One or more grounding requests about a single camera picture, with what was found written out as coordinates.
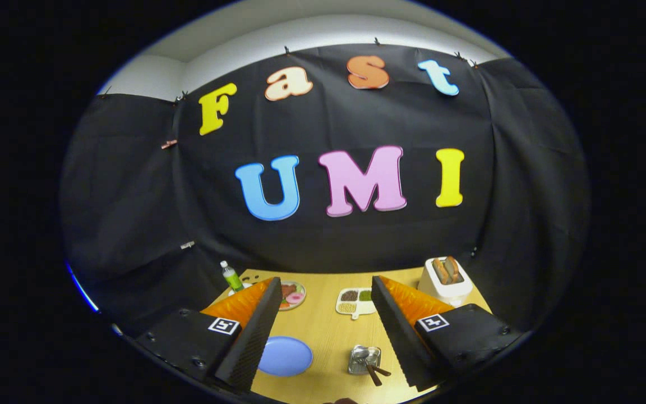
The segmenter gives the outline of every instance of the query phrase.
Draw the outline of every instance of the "pink letter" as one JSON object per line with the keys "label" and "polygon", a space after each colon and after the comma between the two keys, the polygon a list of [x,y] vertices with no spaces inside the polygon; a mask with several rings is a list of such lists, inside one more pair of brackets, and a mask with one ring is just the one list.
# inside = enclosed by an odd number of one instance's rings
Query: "pink letter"
{"label": "pink letter", "polygon": [[370,205],[372,192],[377,187],[376,210],[398,210],[408,203],[400,191],[400,146],[380,146],[370,158],[366,174],[346,151],[331,151],[323,154],[318,163],[328,169],[331,204],[326,209],[330,217],[344,217],[353,212],[353,206],[345,199],[348,190],[358,207],[365,212]]}

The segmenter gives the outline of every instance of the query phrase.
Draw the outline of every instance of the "blue letter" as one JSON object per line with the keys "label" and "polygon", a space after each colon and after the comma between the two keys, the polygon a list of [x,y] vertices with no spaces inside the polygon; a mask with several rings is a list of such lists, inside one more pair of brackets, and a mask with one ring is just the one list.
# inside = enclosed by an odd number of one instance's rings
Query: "blue letter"
{"label": "blue letter", "polygon": [[436,61],[425,61],[418,63],[418,67],[428,72],[430,80],[433,82],[435,88],[442,94],[457,95],[460,90],[457,85],[449,84],[447,76],[450,76],[450,71],[445,67],[438,65]]}
{"label": "blue letter", "polygon": [[264,197],[264,186],[261,184],[262,164],[253,163],[236,169],[236,178],[241,181],[243,198],[248,211],[261,220],[283,220],[298,210],[298,184],[295,166],[298,156],[281,156],[271,161],[271,167],[279,172],[280,187],[283,189],[283,200],[278,205],[271,205]]}

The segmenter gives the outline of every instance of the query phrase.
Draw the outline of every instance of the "ceiling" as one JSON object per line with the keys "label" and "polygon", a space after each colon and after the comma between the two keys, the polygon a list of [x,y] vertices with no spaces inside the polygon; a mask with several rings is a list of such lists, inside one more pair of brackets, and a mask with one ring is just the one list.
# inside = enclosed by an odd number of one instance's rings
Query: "ceiling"
{"label": "ceiling", "polygon": [[495,56],[510,57],[504,49],[459,22],[432,8],[403,0],[243,0],[179,28],[142,54],[190,62],[209,49],[252,31],[322,15],[371,15],[409,21],[457,36]]}

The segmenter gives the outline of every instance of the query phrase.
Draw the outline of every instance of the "water bottle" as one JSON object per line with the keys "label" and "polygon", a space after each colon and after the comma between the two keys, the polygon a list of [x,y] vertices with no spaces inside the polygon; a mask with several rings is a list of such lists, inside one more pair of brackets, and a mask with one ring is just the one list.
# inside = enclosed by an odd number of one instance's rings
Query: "water bottle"
{"label": "water bottle", "polygon": [[243,283],[241,283],[241,279],[238,279],[236,270],[229,267],[226,261],[221,261],[221,268],[223,268],[223,278],[226,278],[226,282],[231,286],[233,292],[243,291]]}

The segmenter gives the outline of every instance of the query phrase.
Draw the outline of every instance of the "plate with food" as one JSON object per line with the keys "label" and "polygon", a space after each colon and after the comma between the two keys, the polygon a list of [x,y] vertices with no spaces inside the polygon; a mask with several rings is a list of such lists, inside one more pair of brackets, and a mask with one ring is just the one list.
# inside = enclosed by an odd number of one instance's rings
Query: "plate with food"
{"label": "plate with food", "polygon": [[306,298],[306,289],[296,281],[280,281],[280,291],[283,299],[279,311],[293,310],[300,306]]}

